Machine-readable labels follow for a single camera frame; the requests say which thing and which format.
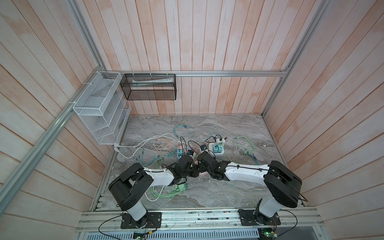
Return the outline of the light green USB charger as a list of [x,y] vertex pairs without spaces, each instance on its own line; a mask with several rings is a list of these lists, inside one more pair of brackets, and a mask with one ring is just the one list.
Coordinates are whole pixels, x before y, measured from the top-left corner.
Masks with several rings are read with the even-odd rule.
[[183,191],[185,191],[186,189],[187,189],[187,185],[186,185],[186,184],[176,185],[176,187],[175,187],[175,191],[176,191],[177,193],[179,193],[179,192],[183,192]]

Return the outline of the pink power strip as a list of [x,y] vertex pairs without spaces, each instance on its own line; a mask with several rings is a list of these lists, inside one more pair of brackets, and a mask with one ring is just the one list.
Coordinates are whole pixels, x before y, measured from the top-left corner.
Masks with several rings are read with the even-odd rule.
[[199,173],[199,177],[209,176],[208,172]]

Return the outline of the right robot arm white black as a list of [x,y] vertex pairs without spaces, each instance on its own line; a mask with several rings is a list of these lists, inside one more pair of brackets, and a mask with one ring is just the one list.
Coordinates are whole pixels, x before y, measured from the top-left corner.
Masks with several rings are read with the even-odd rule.
[[241,165],[218,162],[209,153],[197,157],[201,172],[207,172],[218,181],[245,181],[266,186],[270,195],[258,204],[255,214],[272,218],[282,208],[296,208],[300,198],[302,180],[278,161],[268,165]]

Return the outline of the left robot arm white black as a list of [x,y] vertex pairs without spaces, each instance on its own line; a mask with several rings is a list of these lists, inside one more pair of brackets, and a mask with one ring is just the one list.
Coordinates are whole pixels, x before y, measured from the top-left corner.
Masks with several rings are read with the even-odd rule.
[[109,191],[117,206],[135,222],[141,223],[147,220],[148,213],[141,198],[149,188],[178,185],[182,179],[196,178],[199,174],[199,166],[189,155],[161,169],[149,169],[135,163],[110,183]]

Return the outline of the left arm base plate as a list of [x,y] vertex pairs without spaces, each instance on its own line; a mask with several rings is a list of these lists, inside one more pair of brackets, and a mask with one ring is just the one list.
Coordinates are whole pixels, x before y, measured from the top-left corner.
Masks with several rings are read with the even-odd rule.
[[158,229],[161,227],[162,213],[149,212],[146,213],[140,220],[134,220],[133,217],[126,213],[122,215],[121,229],[143,229],[153,228]]

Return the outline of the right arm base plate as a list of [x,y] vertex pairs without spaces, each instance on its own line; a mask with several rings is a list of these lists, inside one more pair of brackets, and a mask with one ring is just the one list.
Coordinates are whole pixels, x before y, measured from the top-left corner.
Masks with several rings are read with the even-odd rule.
[[242,226],[279,226],[281,225],[278,213],[269,218],[259,213],[257,210],[238,210]]

